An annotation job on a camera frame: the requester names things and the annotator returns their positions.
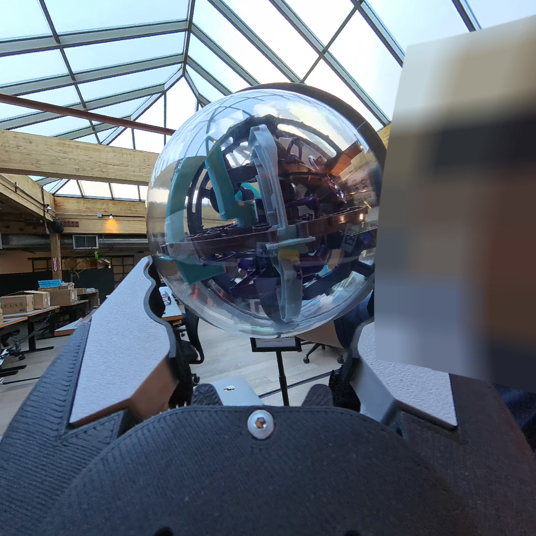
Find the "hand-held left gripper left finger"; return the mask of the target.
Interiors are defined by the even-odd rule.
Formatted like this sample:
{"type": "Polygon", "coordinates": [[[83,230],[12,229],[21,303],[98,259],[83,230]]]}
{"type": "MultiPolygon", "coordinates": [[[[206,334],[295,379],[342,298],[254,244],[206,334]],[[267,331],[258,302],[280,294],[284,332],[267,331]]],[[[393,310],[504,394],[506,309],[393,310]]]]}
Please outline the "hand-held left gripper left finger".
{"type": "Polygon", "coordinates": [[[144,257],[92,315],[70,424],[118,410],[143,421],[168,409],[178,385],[175,337],[162,320],[160,277],[144,257]]]}

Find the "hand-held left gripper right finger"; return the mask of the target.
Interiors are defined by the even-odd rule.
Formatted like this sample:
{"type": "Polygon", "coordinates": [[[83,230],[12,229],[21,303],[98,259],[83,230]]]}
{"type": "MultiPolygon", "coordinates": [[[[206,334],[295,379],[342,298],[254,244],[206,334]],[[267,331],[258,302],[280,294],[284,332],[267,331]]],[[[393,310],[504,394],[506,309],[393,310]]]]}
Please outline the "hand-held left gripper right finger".
{"type": "Polygon", "coordinates": [[[350,385],[365,415],[385,425],[398,411],[426,419],[446,429],[458,425],[449,374],[376,357],[374,321],[356,330],[352,357],[356,364],[350,385]]]}

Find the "clear plastic maze ball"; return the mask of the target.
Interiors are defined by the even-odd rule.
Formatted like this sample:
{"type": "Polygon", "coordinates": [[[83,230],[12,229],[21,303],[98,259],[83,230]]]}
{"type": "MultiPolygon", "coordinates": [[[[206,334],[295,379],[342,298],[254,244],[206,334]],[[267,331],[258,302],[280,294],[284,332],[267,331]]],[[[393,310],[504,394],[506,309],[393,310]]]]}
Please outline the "clear plastic maze ball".
{"type": "Polygon", "coordinates": [[[255,86],[172,135],[147,193],[147,236],[172,292],[206,322],[293,336],[374,288],[386,148],[365,118],[307,85],[255,86]]]}

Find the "white desk with wooden edge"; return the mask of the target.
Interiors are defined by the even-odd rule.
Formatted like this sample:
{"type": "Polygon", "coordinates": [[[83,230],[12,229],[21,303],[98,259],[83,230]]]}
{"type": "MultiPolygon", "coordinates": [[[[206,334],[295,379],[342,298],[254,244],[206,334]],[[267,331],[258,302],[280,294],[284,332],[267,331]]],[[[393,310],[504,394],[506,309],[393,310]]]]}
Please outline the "white desk with wooden edge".
{"type": "Polygon", "coordinates": [[[174,323],[175,325],[181,323],[183,320],[183,313],[181,312],[178,302],[171,290],[167,286],[162,286],[159,288],[159,291],[165,306],[162,319],[174,323]]]}

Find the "wooden desk with black legs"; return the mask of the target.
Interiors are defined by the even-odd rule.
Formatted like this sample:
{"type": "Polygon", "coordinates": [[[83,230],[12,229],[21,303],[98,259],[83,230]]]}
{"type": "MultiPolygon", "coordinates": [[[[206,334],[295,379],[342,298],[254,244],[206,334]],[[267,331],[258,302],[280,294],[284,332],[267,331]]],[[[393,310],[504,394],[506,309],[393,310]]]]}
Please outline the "wooden desk with black legs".
{"type": "Polygon", "coordinates": [[[60,306],[51,306],[45,309],[34,310],[32,312],[10,314],[4,317],[4,322],[1,324],[1,332],[7,330],[9,326],[13,326],[19,323],[26,323],[28,331],[28,352],[35,353],[39,351],[51,350],[54,346],[37,348],[37,341],[35,335],[35,328],[38,322],[52,321],[55,323],[55,316],[60,306]]]}

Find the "black sign stand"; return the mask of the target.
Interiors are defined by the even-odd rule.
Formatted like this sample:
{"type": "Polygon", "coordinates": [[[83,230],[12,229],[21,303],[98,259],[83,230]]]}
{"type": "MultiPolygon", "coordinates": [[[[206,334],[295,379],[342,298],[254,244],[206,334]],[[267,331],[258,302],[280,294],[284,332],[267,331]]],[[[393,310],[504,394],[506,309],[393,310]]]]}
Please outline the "black sign stand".
{"type": "Polygon", "coordinates": [[[301,352],[301,342],[296,336],[278,338],[250,338],[252,352],[275,352],[279,372],[279,384],[284,406],[289,406],[287,381],[282,352],[301,352]]]}

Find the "red steel pipe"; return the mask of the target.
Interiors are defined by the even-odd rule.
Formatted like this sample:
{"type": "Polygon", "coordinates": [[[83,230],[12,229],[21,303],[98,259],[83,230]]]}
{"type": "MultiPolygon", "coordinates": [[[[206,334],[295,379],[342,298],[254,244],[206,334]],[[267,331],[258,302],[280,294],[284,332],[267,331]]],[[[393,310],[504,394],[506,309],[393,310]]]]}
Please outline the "red steel pipe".
{"type": "Polygon", "coordinates": [[[97,122],[111,124],[115,126],[123,126],[126,128],[138,129],[138,130],[143,130],[143,131],[148,131],[148,132],[160,133],[163,135],[171,136],[175,132],[174,129],[168,129],[163,126],[144,124],[144,123],[139,123],[139,122],[135,122],[135,121],[124,119],[124,118],[105,116],[101,114],[92,113],[90,111],[84,111],[84,110],[79,110],[76,108],[63,107],[63,106],[58,106],[54,104],[38,102],[35,100],[24,99],[22,97],[15,97],[15,96],[3,94],[3,93],[1,93],[1,102],[4,104],[10,104],[14,106],[20,106],[20,107],[39,110],[44,113],[51,113],[51,114],[60,115],[60,116],[79,117],[79,118],[83,118],[83,119],[87,119],[91,121],[97,121],[97,122]]]}

